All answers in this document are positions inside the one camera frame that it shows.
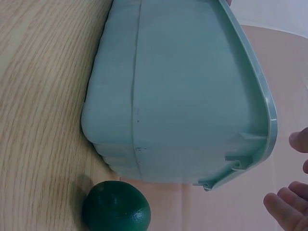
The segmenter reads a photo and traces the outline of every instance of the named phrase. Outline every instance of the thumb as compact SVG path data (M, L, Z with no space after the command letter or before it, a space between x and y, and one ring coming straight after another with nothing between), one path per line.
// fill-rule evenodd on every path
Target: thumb
M308 153L308 128L290 135L289 143L300 153Z

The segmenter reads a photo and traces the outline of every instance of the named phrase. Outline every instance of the fingertip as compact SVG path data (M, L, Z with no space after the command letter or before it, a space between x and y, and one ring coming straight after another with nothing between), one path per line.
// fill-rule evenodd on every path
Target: fingertip
M303 171L308 174L308 160L306 160L303 164Z
M266 194L266 196L263 199L263 204L266 209L270 206L271 202L273 201L273 199L275 199L276 196L277 195L272 192Z
M289 143L291 147L295 150L297 150L297 137L299 135L299 132L293 132L289 137Z
M290 185L289 185L289 189L291 190L291 191L294 191L294 189L296 189L297 187L298 187L298 185L300 185L301 184L301 182L298 182L298 181L293 181Z
M294 132L289 137L291 147L298 152L308 153L308 127L301 132Z
M285 195L286 193L289 193L290 189L287 187L283 187L281 188L278 192L277 192L277 196L282 197L283 195Z

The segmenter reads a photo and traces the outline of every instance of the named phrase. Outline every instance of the wooden table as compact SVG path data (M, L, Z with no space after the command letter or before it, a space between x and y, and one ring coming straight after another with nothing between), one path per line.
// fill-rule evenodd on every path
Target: wooden table
M92 184L117 179L80 130L111 0L0 0L0 230L84 230Z

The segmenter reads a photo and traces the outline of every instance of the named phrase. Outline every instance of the light green plastic bin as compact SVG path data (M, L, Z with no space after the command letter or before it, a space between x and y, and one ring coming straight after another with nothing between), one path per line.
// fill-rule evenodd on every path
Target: light green plastic bin
M114 0L81 118L118 175L216 188L264 161L277 115L225 0Z

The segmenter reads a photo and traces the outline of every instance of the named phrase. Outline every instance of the hand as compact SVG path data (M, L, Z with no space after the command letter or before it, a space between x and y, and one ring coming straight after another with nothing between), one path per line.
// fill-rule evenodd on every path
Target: hand
M308 128L293 133L289 142L295 150L308 153ZM308 174L308 160L303 171ZM308 184L295 181L277 195L267 194L263 203L285 231L308 231Z

